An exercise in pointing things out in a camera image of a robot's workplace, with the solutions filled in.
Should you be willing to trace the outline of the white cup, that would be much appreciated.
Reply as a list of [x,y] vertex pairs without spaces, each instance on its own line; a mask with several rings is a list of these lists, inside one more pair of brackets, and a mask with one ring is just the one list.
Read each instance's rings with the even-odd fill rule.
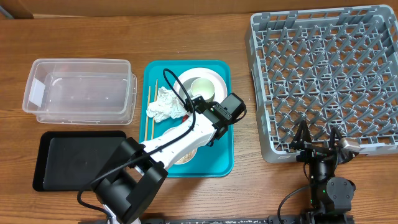
[[215,86],[213,82],[206,78],[197,78],[190,87],[192,96],[200,95],[205,101],[212,101],[215,96]]

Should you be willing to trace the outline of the small white dish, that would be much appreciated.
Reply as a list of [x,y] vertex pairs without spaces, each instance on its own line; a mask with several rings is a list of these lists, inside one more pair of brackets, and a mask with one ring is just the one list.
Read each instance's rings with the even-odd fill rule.
[[161,150],[161,161],[167,162],[168,168],[174,164],[186,164],[197,153],[197,147],[194,147],[193,143],[188,141],[189,136],[190,134]]

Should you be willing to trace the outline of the white napkin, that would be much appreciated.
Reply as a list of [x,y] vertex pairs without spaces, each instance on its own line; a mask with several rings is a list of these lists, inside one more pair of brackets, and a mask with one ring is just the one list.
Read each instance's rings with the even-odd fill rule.
[[150,103],[146,111],[149,118],[152,118],[154,116],[153,112],[155,112],[156,123],[168,118],[181,118],[187,114],[177,95],[164,86],[158,89],[157,100]]

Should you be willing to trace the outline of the red snack wrapper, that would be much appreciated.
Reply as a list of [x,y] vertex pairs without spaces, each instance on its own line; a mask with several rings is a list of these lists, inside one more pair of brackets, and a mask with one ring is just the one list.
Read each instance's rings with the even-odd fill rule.
[[184,123],[188,118],[189,118],[189,115],[185,115],[185,116],[182,118],[182,123]]

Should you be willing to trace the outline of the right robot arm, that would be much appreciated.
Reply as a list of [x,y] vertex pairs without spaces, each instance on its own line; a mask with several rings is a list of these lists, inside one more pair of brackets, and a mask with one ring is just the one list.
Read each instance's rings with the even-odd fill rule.
[[351,201],[356,190],[355,184],[343,177],[337,177],[335,170],[338,165],[345,164],[359,154],[359,144],[343,137],[338,128],[332,127],[329,141],[324,146],[312,142],[306,121],[301,121],[289,144],[291,149],[300,152],[296,161],[308,166],[305,175],[308,185],[295,190],[287,196],[303,190],[310,190],[311,208],[306,209],[288,223],[354,223],[353,217],[346,215],[351,210]]

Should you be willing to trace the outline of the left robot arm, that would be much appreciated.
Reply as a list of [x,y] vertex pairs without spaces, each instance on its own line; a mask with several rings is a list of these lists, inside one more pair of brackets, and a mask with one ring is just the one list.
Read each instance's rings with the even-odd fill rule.
[[196,96],[186,106],[191,115],[185,122],[141,143],[127,138],[90,182],[110,223],[136,221],[152,203],[168,169],[194,149],[219,140],[246,109],[234,93],[221,103]]

